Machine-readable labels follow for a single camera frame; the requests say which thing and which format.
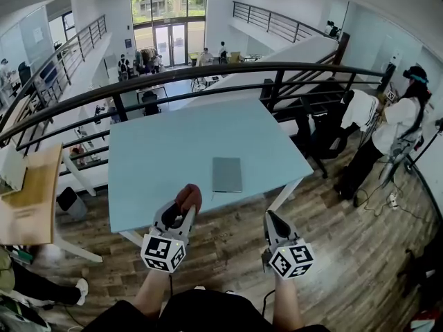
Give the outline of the grey-blue pad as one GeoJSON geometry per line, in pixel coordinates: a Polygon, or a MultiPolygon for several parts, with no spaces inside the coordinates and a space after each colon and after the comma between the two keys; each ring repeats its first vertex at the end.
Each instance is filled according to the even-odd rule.
{"type": "Polygon", "coordinates": [[[242,168],[240,158],[213,158],[213,192],[240,193],[242,168]]]}

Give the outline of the black desk chair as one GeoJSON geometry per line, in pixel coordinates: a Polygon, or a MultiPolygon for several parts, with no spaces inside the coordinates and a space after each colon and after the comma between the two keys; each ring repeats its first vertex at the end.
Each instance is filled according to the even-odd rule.
{"type": "Polygon", "coordinates": [[[349,93],[336,103],[329,111],[322,115],[314,115],[307,98],[302,99],[305,115],[303,120],[307,125],[307,154],[312,157],[322,172],[323,178],[328,177],[327,170],[322,159],[333,158],[335,152],[331,146],[337,138],[342,136],[341,123],[343,116],[349,106],[349,93]]]}

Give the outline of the white table leg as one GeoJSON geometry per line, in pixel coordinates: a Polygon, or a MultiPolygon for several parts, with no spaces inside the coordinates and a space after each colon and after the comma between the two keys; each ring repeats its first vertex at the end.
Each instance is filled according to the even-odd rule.
{"type": "Polygon", "coordinates": [[[129,241],[131,241],[132,243],[134,243],[135,245],[137,245],[138,247],[140,248],[142,247],[143,236],[137,233],[135,230],[122,231],[119,232],[119,234],[124,238],[128,239],[129,241]]]}
{"type": "Polygon", "coordinates": [[[272,204],[268,207],[268,210],[276,211],[281,205],[289,198],[293,191],[297,188],[300,180],[292,181],[285,185],[279,195],[275,198],[272,204]]]}

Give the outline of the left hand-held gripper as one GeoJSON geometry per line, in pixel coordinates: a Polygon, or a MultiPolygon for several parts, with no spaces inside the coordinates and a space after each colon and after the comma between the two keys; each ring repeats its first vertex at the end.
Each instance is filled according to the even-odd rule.
{"type": "Polygon", "coordinates": [[[189,232],[192,229],[197,206],[192,205],[182,217],[180,226],[180,207],[170,201],[157,210],[154,225],[143,237],[141,258],[152,270],[173,273],[186,256],[189,232]]]}

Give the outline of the grey waste bin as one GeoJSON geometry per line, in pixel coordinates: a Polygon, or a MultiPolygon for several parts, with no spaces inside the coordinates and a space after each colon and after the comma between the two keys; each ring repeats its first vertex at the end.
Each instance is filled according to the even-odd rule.
{"type": "Polygon", "coordinates": [[[71,215],[74,219],[83,219],[88,212],[84,201],[74,192],[71,187],[65,188],[57,197],[60,208],[71,215]]]}

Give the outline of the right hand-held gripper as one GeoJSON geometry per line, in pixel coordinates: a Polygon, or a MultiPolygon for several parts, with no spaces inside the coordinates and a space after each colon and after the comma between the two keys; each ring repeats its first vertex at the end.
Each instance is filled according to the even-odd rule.
{"type": "Polygon", "coordinates": [[[267,210],[264,215],[265,238],[269,248],[262,253],[265,273],[275,273],[281,279],[303,276],[314,265],[315,255],[311,244],[299,239],[276,247],[278,237],[297,239],[295,226],[276,212],[267,210]]]}

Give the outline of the white block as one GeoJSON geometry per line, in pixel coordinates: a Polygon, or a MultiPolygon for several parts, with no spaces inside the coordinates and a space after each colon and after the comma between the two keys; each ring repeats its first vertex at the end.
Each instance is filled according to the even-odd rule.
{"type": "Polygon", "coordinates": [[[0,149],[0,196],[22,189],[27,166],[24,157],[9,144],[0,149]]]}

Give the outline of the light wooden desk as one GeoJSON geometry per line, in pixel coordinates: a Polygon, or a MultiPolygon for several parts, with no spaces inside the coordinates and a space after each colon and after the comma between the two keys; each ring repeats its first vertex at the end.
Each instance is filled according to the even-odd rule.
{"type": "Polygon", "coordinates": [[[29,154],[19,192],[0,197],[0,244],[38,246],[54,242],[61,144],[29,154]]]}

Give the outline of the person's right forearm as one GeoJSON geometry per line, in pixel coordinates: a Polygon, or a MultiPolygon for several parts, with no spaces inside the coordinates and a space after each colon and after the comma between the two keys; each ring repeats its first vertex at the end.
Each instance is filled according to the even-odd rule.
{"type": "Polygon", "coordinates": [[[277,332],[292,332],[304,327],[298,303],[298,291],[293,279],[275,274],[273,327],[277,332]]]}

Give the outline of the straight black metal railing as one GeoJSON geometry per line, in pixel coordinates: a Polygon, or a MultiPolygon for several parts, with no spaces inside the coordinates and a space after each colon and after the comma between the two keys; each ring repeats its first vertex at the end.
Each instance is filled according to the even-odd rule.
{"type": "Polygon", "coordinates": [[[296,41],[301,42],[308,37],[314,36],[326,37],[335,42],[338,41],[336,37],[331,37],[321,30],[311,27],[303,22],[277,12],[239,1],[233,1],[233,17],[292,43],[295,43],[296,41]]]}
{"type": "Polygon", "coordinates": [[[57,47],[35,70],[30,66],[21,68],[17,72],[19,81],[12,85],[12,104],[0,114],[0,133],[58,102],[88,54],[101,45],[106,34],[106,19],[101,15],[57,47]]]}

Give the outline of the person's black t-shirt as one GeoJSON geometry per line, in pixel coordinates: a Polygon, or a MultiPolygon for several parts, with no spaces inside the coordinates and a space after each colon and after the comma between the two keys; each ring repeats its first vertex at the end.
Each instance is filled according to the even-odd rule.
{"type": "Polygon", "coordinates": [[[82,332],[276,332],[252,303],[239,295],[192,289],[168,301],[157,320],[119,301],[82,332]]]}

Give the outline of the glass entrance doors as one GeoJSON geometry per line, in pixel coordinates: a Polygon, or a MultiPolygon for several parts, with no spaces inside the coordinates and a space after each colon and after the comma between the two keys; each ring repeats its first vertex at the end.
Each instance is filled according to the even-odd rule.
{"type": "Polygon", "coordinates": [[[166,67],[195,64],[205,46],[207,2],[131,0],[136,49],[155,49],[166,67]]]}

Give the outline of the black floor equipment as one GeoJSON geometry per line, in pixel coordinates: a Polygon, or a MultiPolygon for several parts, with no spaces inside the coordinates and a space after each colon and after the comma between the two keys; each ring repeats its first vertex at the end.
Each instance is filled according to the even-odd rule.
{"type": "Polygon", "coordinates": [[[406,265],[397,273],[397,278],[405,277],[409,289],[424,283],[437,272],[437,264],[433,261],[431,254],[423,254],[416,257],[414,252],[407,248],[406,265]]]}

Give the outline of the black office chair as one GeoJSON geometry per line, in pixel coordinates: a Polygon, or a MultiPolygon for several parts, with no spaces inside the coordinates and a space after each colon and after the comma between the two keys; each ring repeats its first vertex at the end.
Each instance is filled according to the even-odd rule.
{"type": "Polygon", "coordinates": [[[154,92],[152,92],[152,91],[144,92],[141,100],[142,100],[142,103],[147,102],[147,105],[145,106],[145,109],[143,112],[144,116],[152,116],[152,115],[159,114],[161,112],[161,110],[159,109],[159,106],[154,103],[155,101],[158,100],[158,96],[154,92]]]}

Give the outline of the red-brown sponge block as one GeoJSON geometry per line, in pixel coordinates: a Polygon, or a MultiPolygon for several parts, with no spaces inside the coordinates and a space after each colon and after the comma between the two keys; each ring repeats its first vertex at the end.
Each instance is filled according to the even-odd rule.
{"type": "Polygon", "coordinates": [[[177,194],[174,202],[182,214],[195,208],[195,215],[198,215],[202,205],[201,191],[198,186],[189,183],[177,194]]]}

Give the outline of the black staircase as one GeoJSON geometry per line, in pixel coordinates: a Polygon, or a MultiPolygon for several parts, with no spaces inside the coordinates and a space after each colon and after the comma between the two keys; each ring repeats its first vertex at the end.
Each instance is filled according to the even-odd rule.
{"type": "Polygon", "coordinates": [[[341,65],[347,45],[321,35],[296,42],[265,57],[276,70],[260,78],[260,102],[279,121],[295,116],[303,107],[325,111],[338,102],[355,74],[341,65]]]}

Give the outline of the person's left forearm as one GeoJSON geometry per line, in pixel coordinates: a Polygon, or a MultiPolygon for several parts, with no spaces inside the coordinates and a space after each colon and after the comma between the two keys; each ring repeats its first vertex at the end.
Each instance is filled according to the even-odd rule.
{"type": "Polygon", "coordinates": [[[137,292],[133,305],[146,317],[157,320],[165,291],[170,287],[170,274],[162,270],[151,270],[137,292]]]}

